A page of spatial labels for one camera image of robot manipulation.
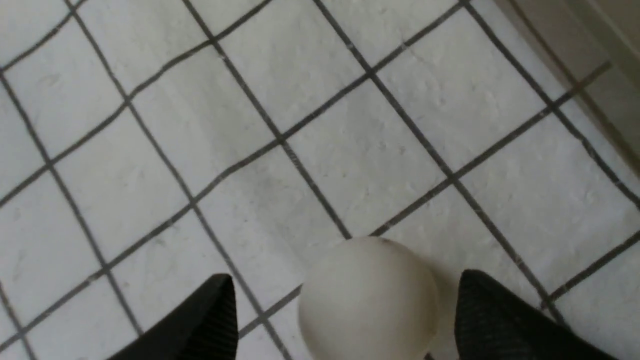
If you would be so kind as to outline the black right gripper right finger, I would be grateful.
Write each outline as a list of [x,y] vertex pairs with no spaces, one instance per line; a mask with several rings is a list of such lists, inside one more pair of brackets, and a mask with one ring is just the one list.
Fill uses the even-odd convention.
[[466,269],[461,274],[454,338],[461,360],[611,358],[479,269]]

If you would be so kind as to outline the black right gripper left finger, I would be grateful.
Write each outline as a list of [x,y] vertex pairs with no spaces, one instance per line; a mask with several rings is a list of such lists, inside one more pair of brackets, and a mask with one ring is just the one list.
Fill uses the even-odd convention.
[[112,360],[235,360],[239,344],[233,278],[210,276]]

